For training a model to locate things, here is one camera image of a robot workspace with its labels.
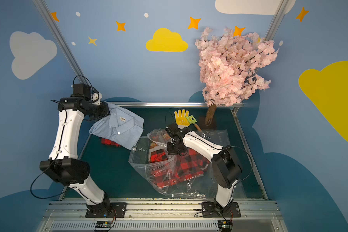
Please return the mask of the red tan plaid shirt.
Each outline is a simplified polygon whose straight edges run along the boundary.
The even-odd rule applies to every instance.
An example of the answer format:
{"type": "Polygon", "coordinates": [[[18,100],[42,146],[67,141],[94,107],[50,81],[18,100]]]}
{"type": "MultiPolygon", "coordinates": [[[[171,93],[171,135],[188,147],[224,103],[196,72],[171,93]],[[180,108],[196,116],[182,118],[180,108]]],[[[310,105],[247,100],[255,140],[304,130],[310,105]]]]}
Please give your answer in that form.
{"type": "Polygon", "coordinates": [[[171,137],[165,130],[153,130],[147,136],[152,143],[163,148],[167,148],[167,143],[171,142],[171,137]]]}

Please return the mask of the green toy garden rake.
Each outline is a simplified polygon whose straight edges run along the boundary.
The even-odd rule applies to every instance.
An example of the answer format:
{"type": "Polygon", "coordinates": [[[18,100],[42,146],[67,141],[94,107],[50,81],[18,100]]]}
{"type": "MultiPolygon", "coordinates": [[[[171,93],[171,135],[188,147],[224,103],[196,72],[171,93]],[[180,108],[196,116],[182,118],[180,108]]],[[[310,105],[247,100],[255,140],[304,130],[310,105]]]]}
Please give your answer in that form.
{"type": "Polygon", "coordinates": [[[202,131],[202,129],[197,125],[197,120],[193,115],[186,116],[186,119],[190,124],[193,124],[198,131],[202,131]]]}

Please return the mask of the aluminium corner post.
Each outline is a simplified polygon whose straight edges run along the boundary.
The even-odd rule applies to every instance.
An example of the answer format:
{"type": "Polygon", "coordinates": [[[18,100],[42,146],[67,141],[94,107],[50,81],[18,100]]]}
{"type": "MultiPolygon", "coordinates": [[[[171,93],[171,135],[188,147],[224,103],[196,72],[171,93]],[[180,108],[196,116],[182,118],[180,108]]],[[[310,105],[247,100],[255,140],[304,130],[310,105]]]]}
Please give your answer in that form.
{"type": "Polygon", "coordinates": [[[56,20],[53,18],[48,6],[45,1],[33,1],[36,6],[38,12],[42,16],[43,20],[47,24],[50,29],[53,37],[57,41],[58,46],[62,50],[65,55],[70,67],[72,68],[74,74],[76,74],[73,79],[71,87],[74,88],[76,85],[76,90],[69,92],[67,98],[71,97],[83,97],[86,98],[86,101],[89,101],[90,104],[95,104],[99,106],[101,104],[102,94],[97,91],[97,89],[90,83],[90,81],[83,76],[83,72],[77,63],[74,55],[71,52],[70,47],[67,45],[66,40],[60,30],[60,28],[56,24],[56,20]]]}
{"type": "MultiPolygon", "coordinates": [[[[283,0],[279,2],[277,10],[264,37],[266,40],[274,39],[274,36],[283,20],[284,15],[286,14],[286,9],[288,8],[290,2],[292,1],[283,0]]],[[[257,97],[251,97],[251,101],[247,101],[246,103],[244,103],[242,108],[234,108],[232,110],[233,115],[235,117],[238,117],[241,116],[244,112],[253,112],[252,115],[255,114],[255,117],[257,117],[260,109],[260,92],[260,90],[257,90],[257,97]]]]}

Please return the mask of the right aluminium corner post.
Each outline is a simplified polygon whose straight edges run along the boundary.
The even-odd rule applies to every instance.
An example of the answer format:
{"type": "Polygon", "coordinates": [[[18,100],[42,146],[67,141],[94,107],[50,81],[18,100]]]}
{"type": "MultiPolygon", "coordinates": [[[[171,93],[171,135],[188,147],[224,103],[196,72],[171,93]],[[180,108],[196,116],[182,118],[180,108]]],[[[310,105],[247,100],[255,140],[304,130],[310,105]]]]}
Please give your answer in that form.
{"type": "MultiPolygon", "coordinates": [[[[283,20],[284,15],[286,14],[286,9],[288,8],[290,2],[292,1],[283,0],[279,2],[277,10],[264,37],[266,40],[274,39],[274,36],[283,20]]],[[[232,110],[233,115],[235,117],[238,117],[241,116],[244,112],[253,112],[252,115],[255,114],[255,117],[257,117],[260,109],[260,92],[260,90],[257,90],[257,97],[251,97],[251,101],[247,101],[246,103],[244,103],[242,108],[234,108],[232,110]]]]}

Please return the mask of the left aluminium corner post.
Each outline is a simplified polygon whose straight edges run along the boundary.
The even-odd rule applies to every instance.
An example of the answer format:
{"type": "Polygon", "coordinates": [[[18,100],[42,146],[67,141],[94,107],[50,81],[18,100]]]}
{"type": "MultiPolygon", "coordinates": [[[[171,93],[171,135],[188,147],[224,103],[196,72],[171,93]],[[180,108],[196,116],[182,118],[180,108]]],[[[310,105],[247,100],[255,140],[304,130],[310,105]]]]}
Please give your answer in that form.
{"type": "Polygon", "coordinates": [[[97,91],[97,89],[90,83],[90,81],[83,76],[83,72],[77,63],[74,55],[71,52],[70,47],[67,45],[66,40],[60,30],[60,28],[56,24],[56,20],[53,18],[48,6],[45,1],[33,1],[36,6],[38,12],[42,16],[43,20],[47,24],[50,29],[53,37],[57,41],[58,46],[62,50],[65,55],[70,67],[72,68],[74,74],[76,74],[73,79],[71,87],[74,88],[76,85],[76,90],[69,92],[67,98],[71,97],[83,97],[86,98],[86,101],[89,101],[90,104],[95,104],[99,106],[101,104],[102,94],[97,91]]]}

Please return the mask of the left green circuit board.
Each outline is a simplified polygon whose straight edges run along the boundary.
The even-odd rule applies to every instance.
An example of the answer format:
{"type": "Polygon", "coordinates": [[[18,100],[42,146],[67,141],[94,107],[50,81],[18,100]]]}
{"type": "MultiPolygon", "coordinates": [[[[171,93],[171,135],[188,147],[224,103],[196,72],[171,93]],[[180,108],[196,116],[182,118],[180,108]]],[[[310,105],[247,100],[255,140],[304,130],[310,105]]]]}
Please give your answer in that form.
{"type": "Polygon", "coordinates": [[[95,224],[95,230],[108,231],[112,228],[113,221],[97,221],[95,224]]]}

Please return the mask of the clear plastic vacuum bag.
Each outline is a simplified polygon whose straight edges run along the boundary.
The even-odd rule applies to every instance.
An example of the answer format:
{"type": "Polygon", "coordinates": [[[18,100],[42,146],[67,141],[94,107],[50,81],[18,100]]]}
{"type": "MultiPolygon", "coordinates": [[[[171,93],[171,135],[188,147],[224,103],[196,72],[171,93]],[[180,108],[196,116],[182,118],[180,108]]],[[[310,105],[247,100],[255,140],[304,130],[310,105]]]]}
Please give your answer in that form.
{"type": "Polygon", "coordinates": [[[159,189],[154,186],[148,179],[148,170],[149,167],[152,166],[149,161],[149,156],[151,152],[160,149],[164,149],[168,154],[166,148],[157,146],[155,143],[152,143],[148,139],[148,136],[141,137],[130,152],[129,164],[153,187],[156,192],[161,195],[161,197],[198,199],[215,197],[218,184],[213,175],[211,162],[204,175],[201,177],[196,177],[189,181],[181,182],[163,189],[159,189]]]}

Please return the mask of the right green circuit board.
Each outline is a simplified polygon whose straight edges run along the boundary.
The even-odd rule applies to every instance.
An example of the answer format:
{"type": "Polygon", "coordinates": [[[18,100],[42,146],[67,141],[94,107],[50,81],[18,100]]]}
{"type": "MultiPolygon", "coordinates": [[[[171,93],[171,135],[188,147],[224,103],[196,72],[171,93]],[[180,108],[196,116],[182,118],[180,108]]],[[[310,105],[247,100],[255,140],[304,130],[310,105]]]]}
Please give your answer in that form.
{"type": "Polygon", "coordinates": [[[218,220],[218,232],[231,232],[232,231],[232,222],[228,220],[218,220]]]}

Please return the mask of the aluminium front rail platform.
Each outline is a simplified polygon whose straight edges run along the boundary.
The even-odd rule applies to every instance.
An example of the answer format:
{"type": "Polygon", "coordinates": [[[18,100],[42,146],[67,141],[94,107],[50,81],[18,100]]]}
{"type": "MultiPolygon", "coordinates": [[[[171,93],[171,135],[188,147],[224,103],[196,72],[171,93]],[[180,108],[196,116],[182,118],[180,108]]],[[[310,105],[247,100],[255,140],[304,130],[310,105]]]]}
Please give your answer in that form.
{"type": "Polygon", "coordinates": [[[241,217],[203,217],[202,200],[112,198],[127,203],[124,218],[86,218],[86,204],[66,198],[49,204],[39,232],[218,232],[218,220],[232,222],[231,232],[286,232],[287,226],[275,201],[236,199],[241,217]],[[97,221],[113,221],[108,231],[95,230],[97,221]]]}

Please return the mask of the aluminium back frame rail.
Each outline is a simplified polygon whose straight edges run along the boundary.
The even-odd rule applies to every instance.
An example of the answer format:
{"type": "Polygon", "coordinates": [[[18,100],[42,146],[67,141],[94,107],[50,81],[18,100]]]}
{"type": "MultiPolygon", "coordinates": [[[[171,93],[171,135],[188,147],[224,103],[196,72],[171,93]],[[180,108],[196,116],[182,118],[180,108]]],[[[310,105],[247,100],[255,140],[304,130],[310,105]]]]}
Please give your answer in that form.
{"type": "Polygon", "coordinates": [[[124,108],[208,108],[205,102],[117,102],[110,103],[124,108]]]}

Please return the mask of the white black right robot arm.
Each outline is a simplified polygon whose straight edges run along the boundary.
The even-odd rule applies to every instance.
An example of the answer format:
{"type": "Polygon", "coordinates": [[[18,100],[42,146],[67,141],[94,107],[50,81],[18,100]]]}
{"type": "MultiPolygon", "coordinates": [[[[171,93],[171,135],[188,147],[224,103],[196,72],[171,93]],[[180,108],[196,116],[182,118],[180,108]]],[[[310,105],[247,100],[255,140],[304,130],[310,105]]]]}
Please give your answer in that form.
{"type": "Polygon", "coordinates": [[[233,193],[243,173],[241,162],[232,146],[214,144],[187,127],[180,129],[175,123],[165,128],[171,138],[168,153],[181,155],[193,149],[212,163],[214,178],[218,184],[215,205],[220,211],[231,208],[233,193]]]}

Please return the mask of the pink cherry blossom tree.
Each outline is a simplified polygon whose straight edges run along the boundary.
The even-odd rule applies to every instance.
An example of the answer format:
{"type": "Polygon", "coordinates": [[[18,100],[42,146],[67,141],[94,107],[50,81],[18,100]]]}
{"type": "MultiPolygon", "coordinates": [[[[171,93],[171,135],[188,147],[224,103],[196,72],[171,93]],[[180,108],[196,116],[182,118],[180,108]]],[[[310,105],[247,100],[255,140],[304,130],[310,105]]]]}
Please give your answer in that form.
{"type": "Polygon", "coordinates": [[[274,62],[278,50],[273,40],[257,33],[235,36],[226,28],[216,37],[205,28],[195,45],[199,49],[200,81],[205,84],[203,98],[208,106],[205,125],[211,125],[217,107],[232,106],[249,99],[257,90],[266,90],[271,81],[257,70],[274,62]]]}

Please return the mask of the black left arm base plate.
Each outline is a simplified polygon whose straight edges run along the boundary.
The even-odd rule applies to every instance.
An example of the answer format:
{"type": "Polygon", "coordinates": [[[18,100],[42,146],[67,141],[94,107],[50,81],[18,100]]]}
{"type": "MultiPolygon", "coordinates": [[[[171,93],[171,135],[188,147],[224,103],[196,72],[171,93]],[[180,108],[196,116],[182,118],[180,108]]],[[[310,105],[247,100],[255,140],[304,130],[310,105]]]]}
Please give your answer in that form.
{"type": "Polygon", "coordinates": [[[105,206],[104,204],[87,205],[86,218],[124,218],[127,203],[115,202],[105,206]]]}

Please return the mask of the light blue shirt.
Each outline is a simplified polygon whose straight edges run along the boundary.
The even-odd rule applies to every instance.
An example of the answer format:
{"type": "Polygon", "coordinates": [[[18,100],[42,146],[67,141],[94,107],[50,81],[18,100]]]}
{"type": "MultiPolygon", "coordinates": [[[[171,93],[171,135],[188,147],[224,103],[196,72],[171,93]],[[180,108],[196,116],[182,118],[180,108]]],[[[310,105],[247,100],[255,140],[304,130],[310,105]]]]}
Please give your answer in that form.
{"type": "Polygon", "coordinates": [[[125,108],[108,103],[110,115],[94,123],[90,134],[113,141],[131,150],[140,139],[144,119],[125,108]]]}

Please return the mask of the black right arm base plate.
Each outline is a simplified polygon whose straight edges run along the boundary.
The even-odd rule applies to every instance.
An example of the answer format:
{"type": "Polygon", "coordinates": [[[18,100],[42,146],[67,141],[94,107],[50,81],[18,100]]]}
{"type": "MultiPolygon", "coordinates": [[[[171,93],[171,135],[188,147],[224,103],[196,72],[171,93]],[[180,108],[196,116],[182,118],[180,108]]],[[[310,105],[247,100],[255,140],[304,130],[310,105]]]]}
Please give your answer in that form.
{"type": "Polygon", "coordinates": [[[232,202],[227,207],[223,208],[216,202],[204,201],[201,203],[201,210],[203,217],[224,217],[231,218],[241,217],[241,210],[239,204],[232,202]]]}

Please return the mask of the yellow dotted work glove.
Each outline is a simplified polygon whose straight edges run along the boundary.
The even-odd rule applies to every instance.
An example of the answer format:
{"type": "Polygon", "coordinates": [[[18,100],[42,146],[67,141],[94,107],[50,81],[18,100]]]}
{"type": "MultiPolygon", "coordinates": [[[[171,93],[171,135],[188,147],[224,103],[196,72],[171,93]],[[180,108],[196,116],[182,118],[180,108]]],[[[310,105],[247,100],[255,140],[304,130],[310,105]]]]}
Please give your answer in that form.
{"type": "Polygon", "coordinates": [[[189,111],[182,109],[175,111],[175,120],[176,124],[180,129],[184,127],[188,127],[190,125],[189,121],[187,120],[187,117],[189,116],[189,111]]]}

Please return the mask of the green circuit board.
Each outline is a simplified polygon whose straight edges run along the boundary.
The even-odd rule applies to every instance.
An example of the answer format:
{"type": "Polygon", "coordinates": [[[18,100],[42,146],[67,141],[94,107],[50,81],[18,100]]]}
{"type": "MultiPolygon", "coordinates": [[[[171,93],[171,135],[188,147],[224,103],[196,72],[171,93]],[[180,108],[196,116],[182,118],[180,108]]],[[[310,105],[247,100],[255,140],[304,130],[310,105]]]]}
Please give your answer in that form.
{"type": "Polygon", "coordinates": [[[95,230],[108,231],[112,228],[113,221],[97,221],[95,224],[95,230]]]}
{"type": "Polygon", "coordinates": [[[218,232],[231,232],[232,231],[232,222],[228,220],[218,220],[218,232]]]}

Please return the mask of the red black plaid shirt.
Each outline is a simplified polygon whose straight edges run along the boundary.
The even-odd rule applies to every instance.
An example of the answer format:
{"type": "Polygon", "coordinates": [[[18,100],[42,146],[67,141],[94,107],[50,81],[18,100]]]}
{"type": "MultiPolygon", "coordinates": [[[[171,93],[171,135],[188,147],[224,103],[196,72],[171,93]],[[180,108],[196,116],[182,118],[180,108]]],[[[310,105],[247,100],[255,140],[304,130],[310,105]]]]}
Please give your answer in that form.
{"type": "Polygon", "coordinates": [[[210,161],[193,149],[186,155],[168,155],[164,149],[153,151],[149,156],[151,167],[148,179],[154,186],[163,189],[181,182],[201,177],[210,161]]]}
{"type": "Polygon", "coordinates": [[[121,147],[121,145],[119,145],[118,143],[105,138],[101,139],[101,143],[107,146],[121,147]]]}

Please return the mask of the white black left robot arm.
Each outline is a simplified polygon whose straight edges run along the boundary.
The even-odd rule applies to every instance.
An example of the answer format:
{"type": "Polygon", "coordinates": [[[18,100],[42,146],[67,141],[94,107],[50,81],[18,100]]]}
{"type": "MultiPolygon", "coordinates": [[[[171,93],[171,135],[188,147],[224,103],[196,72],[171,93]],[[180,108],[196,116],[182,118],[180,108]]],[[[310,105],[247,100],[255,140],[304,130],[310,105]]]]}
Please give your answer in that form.
{"type": "Polygon", "coordinates": [[[101,102],[101,94],[91,84],[73,84],[73,94],[57,101],[59,125],[55,144],[47,160],[40,162],[40,170],[56,183],[73,189],[87,205],[87,218],[106,218],[112,206],[108,195],[90,175],[90,165],[78,158],[77,144],[82,121],[109,116],[108,105],[101,102]]]}

